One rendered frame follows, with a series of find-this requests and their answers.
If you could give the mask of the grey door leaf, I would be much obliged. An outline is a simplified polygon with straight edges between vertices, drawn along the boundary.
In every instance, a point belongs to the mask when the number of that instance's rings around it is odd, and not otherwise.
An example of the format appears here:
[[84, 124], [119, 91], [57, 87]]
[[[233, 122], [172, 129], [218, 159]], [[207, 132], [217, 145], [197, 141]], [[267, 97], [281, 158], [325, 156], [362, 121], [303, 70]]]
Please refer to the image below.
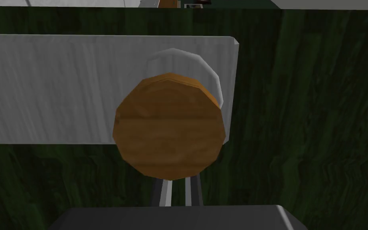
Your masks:
[[117, 106], [167, 72], [223, 96], [229, 135], [238, 51], [230, 36], [0, 34], [0, 144], [113, 144]]

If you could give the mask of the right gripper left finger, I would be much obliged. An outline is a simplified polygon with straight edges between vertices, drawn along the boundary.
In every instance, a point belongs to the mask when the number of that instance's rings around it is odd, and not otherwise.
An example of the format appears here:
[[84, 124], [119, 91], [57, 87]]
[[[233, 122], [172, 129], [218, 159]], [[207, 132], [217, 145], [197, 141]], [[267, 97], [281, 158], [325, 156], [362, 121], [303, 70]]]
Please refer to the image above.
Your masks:
[[172, 183], [171, 180], [154, 178], [150, 206], [171, 206]]

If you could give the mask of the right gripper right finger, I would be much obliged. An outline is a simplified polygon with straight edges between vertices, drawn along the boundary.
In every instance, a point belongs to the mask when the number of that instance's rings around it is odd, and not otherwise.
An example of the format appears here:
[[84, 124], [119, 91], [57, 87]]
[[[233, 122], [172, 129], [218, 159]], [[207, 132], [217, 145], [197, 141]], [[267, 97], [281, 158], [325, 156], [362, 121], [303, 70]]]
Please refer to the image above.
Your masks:
[[200, 175], [185, 178], [185, 206], [203, 206]]

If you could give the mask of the orange and white door knob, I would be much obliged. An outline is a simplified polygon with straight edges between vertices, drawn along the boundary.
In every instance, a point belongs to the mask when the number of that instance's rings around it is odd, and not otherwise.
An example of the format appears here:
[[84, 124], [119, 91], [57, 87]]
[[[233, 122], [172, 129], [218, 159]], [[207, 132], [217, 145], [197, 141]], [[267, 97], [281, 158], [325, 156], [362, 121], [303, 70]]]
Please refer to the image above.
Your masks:
[[151, 54], [137, 70], [175, 57], [202, 67], [215, 81], [216, 94], [196, 78], [174, 72], [144, 78], [118, 105], [113, 125], [122, 159], [143, 175], [164, 180], [200, 174], [217, 159], [226, 138], [220, 79], [201, 56], [169, 48]]

